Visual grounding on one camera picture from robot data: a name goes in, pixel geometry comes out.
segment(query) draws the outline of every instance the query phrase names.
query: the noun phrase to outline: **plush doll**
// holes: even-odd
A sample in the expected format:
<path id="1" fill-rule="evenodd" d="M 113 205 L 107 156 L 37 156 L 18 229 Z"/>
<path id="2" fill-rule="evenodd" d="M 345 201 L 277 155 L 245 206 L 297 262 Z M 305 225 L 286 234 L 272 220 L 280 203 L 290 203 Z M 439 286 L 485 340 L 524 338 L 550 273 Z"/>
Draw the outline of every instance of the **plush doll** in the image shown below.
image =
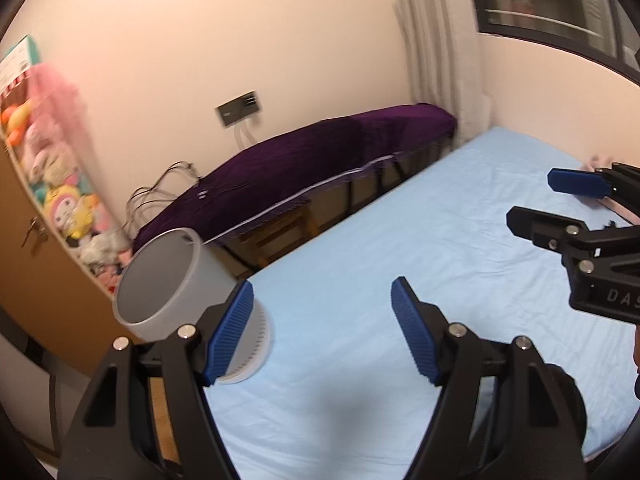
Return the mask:
<path id="1" fill-rule="evenodd" d="M 73 214 L 67 219 L 63 235 L 80 240 L 80 245 L 90 240 L 92 226 L 94 225 L 93 204 L 87 197 L 80 198 Z"/>
<path id="2" fill-rule="evenodd" d="M 49 146 L 47 150 L 49 155 L 44 164 L 42 180 L 50 187 L 76 184 L 78 181 L 73 179 L 78 165 L 68 144 L 57 142 Z"/>
<path id="3" fill-rule="evenodd" d="M 27 170 L 30 184 L 45 182 L 49 187 L 60 187 L 63 184 L 73 186 L 78 182 L 76 175 L 78 165 L 71 148 L 65 142 L 51 144 L 34 157 Z"/>
<path id="4" fill-rule="evenodd" d="M 94 223 L 93 203 L 80 195 L 78 188 L 63 185 L 49 190 L 44 201 L 44 213 L 65 237 L 79 240 L 82 245 Z"/>
<path id="5" fill-rule="evenodd" d="M 76 171 L 76 179 L 78 181 L 76 186 L 78 186 L 80 193 L 82 193 L 83 195 L 91 195 L 95 193 L 94 187 L 89 182 L 89 179 L 84 175 L 84 173 L 82 173 L 82 171 Z"/>
<path id="6" fill-rule="evenodd" d="M 116 287 L 120 282 L 120 275 L 118 273 L 118 267 L 114 265 L 108 265 L 98 270 L 97 278 L 105 288 L 113 294 L 116 291 Z"/>
<path id="7" fill-rule="evenodd" d="M 95 235 L 80 249 L 80 261 L 90 267 L 116 265 L 120 254 L 127 251 L 129 241 L 119 230 L 105 231 Z"/>
<path id="8" fill-rule="evenodd" d="M 47 146 L 62 140 L 60 126 L 54 120 L 40 121 L 32 124 L 24 134 L 22 145 L 22 166 L 27 177 L 34 167 L 36 156 Z"/>
<path id="9" fill-rule="evenodd" d="M 6 118 L 5 131 L 7 132 L 7 143 L 14 148 L 20 146 L 24 140 L 24 136 L 29 126 L 29 119 L 31 116 L 31 100 L 28 99 L 25 103 L 12 110 L 11 114 L 4 117 Z"/>
<path id="10" fill-rule="evenodd" d="M 47 198 L 47 191 L 49 191 L 49 186 L 44 182 L 38 182 L 37 184 L 31 185 L 31 191 L 40 205 L 44 205 L 44 201 Z"/>
<path id="11" fill-rule="evenodd" d="M 94 206 L 94 230 L 99 233 L 108 231 L 113 226 L 111 215 L 104 204 L 97 202 Z"/>
<path id="12" fill-rule="evenodd" d="M 62 232 L 80 202 L 80 192 L 72 186 L 61 186 L 47 192 L 44 199 L 44 214 Z"/>
<path id="13" fill-rule="evenodd" d="M 128 266 L 133 259 L 133 250 L 129 248 L 126 251 L 121 252 L 118 255 L 118 258 L 120 259 L 120 265 L 122 266 L 122 268 Z"/>

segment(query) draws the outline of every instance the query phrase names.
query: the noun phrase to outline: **purple cloth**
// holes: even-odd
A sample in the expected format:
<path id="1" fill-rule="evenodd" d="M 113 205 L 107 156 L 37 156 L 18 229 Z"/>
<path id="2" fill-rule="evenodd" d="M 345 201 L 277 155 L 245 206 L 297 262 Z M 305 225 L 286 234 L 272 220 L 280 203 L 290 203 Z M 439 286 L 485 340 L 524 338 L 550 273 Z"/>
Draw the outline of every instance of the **purple cloth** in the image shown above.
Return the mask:
<path id="1" fill-rule="evenodd" d="M 256 217 L 265 222 L 281 213 L 281 206 L 304 202 L 300 192 L 305 189 L 371 167 L 383 157 L 407 156 L 452 136 L 456 125 L 452 115 L 436 106 L 402 105 L 327 119 L 265 140 L 180 195 L 140 229 L 133 250 L 179 227 L 194 229 L 204 241 L 239 234 L 255 226 Z"/>

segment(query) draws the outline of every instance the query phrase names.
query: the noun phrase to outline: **yellow plush toy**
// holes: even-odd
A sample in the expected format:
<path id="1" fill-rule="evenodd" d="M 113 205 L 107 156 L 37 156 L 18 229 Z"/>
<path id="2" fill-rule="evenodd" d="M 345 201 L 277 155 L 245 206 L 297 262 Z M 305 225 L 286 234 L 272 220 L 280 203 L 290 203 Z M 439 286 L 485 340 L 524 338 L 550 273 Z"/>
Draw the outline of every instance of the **yellow plush toy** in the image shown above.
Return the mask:
<path id="1" fill-rule="evenodd" d="M 91 232 L 94 224 L 94 200 L 83 197 L 74 186 L 50 189 L 44 201 L 44 214 L 65 237 L 81 240 Z"/>

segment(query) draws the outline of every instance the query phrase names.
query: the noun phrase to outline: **wooden cabinet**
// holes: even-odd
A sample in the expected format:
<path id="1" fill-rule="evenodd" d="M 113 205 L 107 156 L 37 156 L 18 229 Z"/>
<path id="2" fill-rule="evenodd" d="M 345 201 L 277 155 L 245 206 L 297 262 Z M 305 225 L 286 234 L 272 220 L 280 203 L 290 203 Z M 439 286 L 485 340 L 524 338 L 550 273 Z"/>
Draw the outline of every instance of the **wooden cabinet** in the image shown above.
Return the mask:
<path id="1" fill-rule="evenodd" d="M 130 335 L 108 293 L 44 223 L 14 163 L 0 150 L 0 305 L 44 348 L 91 374 L 113 339 Z"/>

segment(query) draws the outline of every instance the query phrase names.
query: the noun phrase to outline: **white curtain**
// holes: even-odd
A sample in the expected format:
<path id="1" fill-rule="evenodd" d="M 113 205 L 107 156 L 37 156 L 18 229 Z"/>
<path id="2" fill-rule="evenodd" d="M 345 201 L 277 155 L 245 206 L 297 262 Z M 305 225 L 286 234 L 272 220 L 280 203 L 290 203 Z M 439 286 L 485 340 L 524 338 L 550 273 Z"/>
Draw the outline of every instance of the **white curtain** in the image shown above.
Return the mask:
<path id="1" fill-rule="evenodd" d="M 458 118 L 455 145 L 484 132 L 490 102 L 482 94 L 478 22 L 473 0 L 398 0 L 416 102 Z"/>

